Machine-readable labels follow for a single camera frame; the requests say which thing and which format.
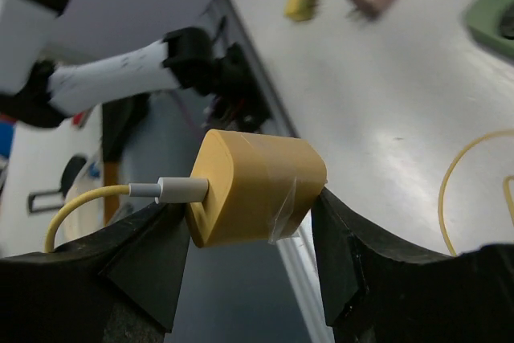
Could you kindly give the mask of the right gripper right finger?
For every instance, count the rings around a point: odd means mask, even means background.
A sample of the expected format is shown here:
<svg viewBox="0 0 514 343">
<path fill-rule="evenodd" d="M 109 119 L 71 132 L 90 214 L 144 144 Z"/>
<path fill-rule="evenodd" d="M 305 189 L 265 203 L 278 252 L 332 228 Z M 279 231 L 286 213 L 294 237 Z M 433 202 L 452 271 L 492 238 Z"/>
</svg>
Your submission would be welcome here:
<svg viewBox="0 0 514 343">
<path fill-rule="evenodd" d="M 512 245 L 442 255 L 370 222 L 329 190 L 313 205 L 312 233 L 336 341 L 512 341 Z"/>
</svg>

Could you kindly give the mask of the orange charger plug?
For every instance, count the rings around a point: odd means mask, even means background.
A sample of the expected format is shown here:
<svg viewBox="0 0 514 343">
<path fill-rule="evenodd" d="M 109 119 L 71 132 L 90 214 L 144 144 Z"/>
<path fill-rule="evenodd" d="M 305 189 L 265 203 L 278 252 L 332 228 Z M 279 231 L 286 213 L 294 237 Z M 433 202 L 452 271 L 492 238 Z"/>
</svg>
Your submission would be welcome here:
<svg viewBox="0 0 514 343">
<path fill-rule="evenodd" d="M 292 149 L 300 169 L 300 186 L 293 191 L 292 218 L 282 232 L 290 236 L 303 222 L 327 182 L 321 156 L 305 140 L 265 134 L 211 129 L 204 137 L 192 177 L 205 178 L 209 189 L 202 202 L 189 205 L 187 222 L 194 244 L 213 247 L 255 240 L 270 242 L 271 218 L 281 207 L 279 194 L 287 189 L 272 177 L 257 141 Z"/>
</svg>

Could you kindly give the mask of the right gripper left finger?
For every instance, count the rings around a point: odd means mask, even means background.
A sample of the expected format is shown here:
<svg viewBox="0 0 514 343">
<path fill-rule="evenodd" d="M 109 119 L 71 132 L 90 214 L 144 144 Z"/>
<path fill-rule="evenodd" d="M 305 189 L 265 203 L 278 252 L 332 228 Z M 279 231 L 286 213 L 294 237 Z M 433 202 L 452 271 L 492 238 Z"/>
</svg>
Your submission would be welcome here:
<svg viewBox="0 0 514 343">
<path fill-rule="evenodd" d="M 190 232 L 182 204 L 1 261 L 4 342 L 161 342 L 173 329 Z"/>
</svg>

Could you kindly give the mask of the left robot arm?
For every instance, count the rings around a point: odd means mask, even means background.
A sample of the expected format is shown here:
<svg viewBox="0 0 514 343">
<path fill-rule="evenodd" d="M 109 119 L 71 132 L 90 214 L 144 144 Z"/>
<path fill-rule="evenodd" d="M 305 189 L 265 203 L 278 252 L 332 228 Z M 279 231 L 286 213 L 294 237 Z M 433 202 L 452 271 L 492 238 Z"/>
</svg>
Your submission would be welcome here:
<svg viewBox="0 0 514 343">
<path fill-rule="evenodd" d="M 166 33 L 138 50 L 80 65 L 43 60 L 53 22 L 70 0 L 1 0 L 1 112 L 53 129 L 98 104 L 149 92 L 192 89 L 214 96 L 219 120 L 253 133 L 270 117 L 242 47 L 214 53 L 201 27 Z"/>
</svg>

